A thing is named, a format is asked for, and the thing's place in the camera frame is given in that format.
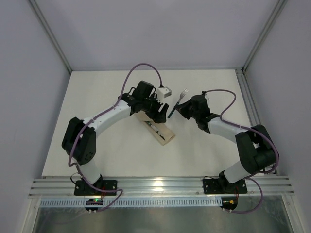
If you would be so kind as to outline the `right controller board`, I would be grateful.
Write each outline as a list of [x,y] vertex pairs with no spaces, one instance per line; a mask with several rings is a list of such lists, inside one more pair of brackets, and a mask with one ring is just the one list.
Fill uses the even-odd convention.
[[221,208],[223,210],[233,211],[238,205],[238,200],[233,197],[224,197],[221,198]]

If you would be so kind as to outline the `beige cloth napkin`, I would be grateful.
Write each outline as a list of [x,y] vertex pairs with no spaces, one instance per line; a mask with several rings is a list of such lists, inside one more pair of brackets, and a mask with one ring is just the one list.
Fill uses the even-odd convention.
[[[166,145],[170,141],[172,141],[175,138],[174,132],[169,129],[165,123],[155,123],[150,118],[147,117],[145,112],[141,111],[135,114],[138,121],[153,135],[153,137],[162,145]],[[153,129],[151,129],[145,122],[149,121],[151,124],[156,126],[161,134],[164,136],[165,140],[163,140]]]

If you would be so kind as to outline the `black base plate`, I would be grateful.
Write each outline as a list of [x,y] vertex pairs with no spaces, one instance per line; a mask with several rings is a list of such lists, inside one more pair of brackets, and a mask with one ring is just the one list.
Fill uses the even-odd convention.
[[246,194],[245,180],[230,183],[224,176],[212,178],[205,176],[202,179],[204,194]]
[[93,186],[93,189],[84,180],[76,182],[74,195],[75,196],[115,196],[118,187],[117,180],[99,180]]

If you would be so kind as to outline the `left aluminium frame post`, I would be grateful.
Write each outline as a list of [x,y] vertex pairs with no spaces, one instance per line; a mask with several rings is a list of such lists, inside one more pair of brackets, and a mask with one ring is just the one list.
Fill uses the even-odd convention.
[[41,11],[38,3],[35,0],[28,0],[27,1],[33,11],[33,13],[35,14],[35,16],[37,17],[40,25],[42,26],[46,36],[48,37],[49,41],[51,42],[53,48],[55,49],[57,55],[59,56],[62,64],[64,65],[64,67],[66,68],[66,70],[68,71],[69,74],[71,74],[73,72],[73,69],[71,67],[71,65],[69,64],[62,48],[60,47],[48,21],[46,20],[43,12]]

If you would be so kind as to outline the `green handled knife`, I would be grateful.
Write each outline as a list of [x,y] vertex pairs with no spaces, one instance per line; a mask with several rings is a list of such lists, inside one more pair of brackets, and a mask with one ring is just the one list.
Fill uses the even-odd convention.
[[146,121],[145,122],[151,129],[153,129],[153,131],[155,131],[163,140],[165,140],[164,136],[161,134],[161,132],[159,131],[159,129],[154,126],[153,124],[151,124],[151,122]]

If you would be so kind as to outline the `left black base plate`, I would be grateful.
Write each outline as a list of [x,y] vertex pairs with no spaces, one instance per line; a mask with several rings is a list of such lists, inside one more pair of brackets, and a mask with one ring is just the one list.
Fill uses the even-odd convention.
[[115,196],[118,187],[117,180],[99,180],[93,186],[93,189],[84,180],[76,182],[74,195],[75,196]]

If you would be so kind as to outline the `aluminium rail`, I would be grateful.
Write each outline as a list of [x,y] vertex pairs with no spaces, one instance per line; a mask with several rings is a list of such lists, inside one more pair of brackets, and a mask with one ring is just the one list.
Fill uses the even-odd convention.
[[[106,177],[116,180],[123,197],[203,197],[201,177]],[[294,189],[286,176],[255,176],[265,196],[294,195]],[[28,197],[73,197],[74,184],[69,177],[35,179]]]
[[235,69],[237,80],[240,86],[243,101],[246,107],[248,119],[252,126],[262,124],[255,101],[251,92],[250,85],[247,80],[246,72],[242,68]]

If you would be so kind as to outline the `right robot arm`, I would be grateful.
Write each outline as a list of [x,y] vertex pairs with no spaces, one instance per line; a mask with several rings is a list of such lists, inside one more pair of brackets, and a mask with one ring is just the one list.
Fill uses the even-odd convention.
[[183,118],[193,118],[200,130],[221,136],[237,146],[238,162],[220,172],[217,179],[203,178],[205,194],[245,194],[245,178],[278,163],[277,149],[263,125],[248,128],[226,122],[220,115],[210,111],[204,94],[195,95],[174,108]]

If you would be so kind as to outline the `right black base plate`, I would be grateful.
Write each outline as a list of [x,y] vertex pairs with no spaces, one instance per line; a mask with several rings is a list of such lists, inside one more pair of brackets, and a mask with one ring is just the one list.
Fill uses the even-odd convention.
[[204,194],[246,194],[245,180],[230,183],[224,176],[212,178],[205,176],[202,179]]

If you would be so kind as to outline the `controller board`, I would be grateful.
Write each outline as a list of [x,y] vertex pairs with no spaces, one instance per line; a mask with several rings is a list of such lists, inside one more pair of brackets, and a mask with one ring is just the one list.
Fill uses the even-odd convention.
[[99,209],[103,207],[103,199],[102,198],[92,198],[88,199],[85,202],[85,209],[88,212],[97,212]]
[[238,200],[233,197],[224,197],[221,198],[221,208],[223,210],[233,211],[238,205]]

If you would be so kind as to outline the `right aluminium frame post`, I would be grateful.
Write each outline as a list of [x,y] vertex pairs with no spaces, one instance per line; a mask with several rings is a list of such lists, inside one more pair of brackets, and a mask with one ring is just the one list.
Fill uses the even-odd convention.
[[253,47],[251,48],[251,50],[250,50],[250,52],[246,58],[246,61],[242,67],[243,72],[246,72],[248,70],[248,68],[250,67],[252,61],[254,60],[256,54],[258,53],[258,51],[261,48],[261,46],[263,45],[263,43],[265,42],[267,36],[269,35],[269,32],[273,28],[274,24],[276,23],[278,17],[282,13],[287,2],[288,2],[287,0],[278,0],[276,2],[275,6],[273,7],[271,13],[269,14],[269,16],[266,20],[263,28],[261,29],[259,36],[257,37]]

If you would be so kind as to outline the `aluminium right side rail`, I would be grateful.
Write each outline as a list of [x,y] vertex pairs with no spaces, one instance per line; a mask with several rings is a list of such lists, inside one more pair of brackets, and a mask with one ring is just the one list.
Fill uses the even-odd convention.
[[251,92],[250,85],[247,80],[246,72],[242,68],[235,69],[237,80],[240,86],[243,101],[246,107],[248,119],[252,126],[262,124],[255,101]]

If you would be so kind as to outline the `left controller board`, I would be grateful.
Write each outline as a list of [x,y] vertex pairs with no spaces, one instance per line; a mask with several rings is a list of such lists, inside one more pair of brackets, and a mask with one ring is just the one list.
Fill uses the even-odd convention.
[[88,199],[85,202],[85,209],[88,212],[97,212],[99,209],[103,207],[103,199],[102,198],[92,198]]

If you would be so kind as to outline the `aluminium frame post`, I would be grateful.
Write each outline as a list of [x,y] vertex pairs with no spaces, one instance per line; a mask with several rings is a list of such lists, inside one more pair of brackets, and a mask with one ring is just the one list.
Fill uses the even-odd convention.
[[254,60],[256,54],[258,53],[258,51],[261,48],[261,46],[263,45],[263,43],[265,42],[267,36],[269,35],[269,32],[273,28],[274,24],[276,23],[278,17],[282,13],[287,2],[288,2],[287,0],[278,0],[276,2],[275,6],[273,7],[271,13],[269,14],[269,16],[266,20],[263,28],[261,29],[259,36],[257,37],[253,47],[251,48],[251,50],[250,50],[250,52],[246,58],[246,61],[242,67],[243,72],[246,72],[248,70],[248,68],[250,67],[252,61]]
[[35,14],[35,16],[37,17],[40,25],[42,26],[46,36],[48,37],[49,41],[51,42],[53,48],[55,49],[57,55],[59,56],[62,64],[64,65],[64,67],[66,68],[66,70],[68,71],[69,74],[71,74],[73,72],[73,69],[71,67],[71,65],[69,64],[62,48],[60,47],[48,21],[46,20],[43,12],[41,11],[38,3],[35,0],[28,0],[27,1],[33,11],[33,13]]

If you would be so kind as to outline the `green handled fork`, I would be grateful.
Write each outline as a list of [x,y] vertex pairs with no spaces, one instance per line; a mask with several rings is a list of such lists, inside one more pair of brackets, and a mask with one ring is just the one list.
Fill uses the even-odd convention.
[[169,115],[168,115],[168,118],[171,118],[171,117],[172,117],[172,115],[173,115],[173,113],[174,113],[174,111],[175,111],[175,107],[181,102],[181,100],[184,98],[184,96],[187,94],[187,92],[188,92],[188,89],[186,88],[186,89],[184,89],[184,90],[180,93],[179,99],[178,99],[178,101],[176,102],[176,104],[174,105],[174,107],[172,108],[172,110],[170,111],[170,113],[169,113]]

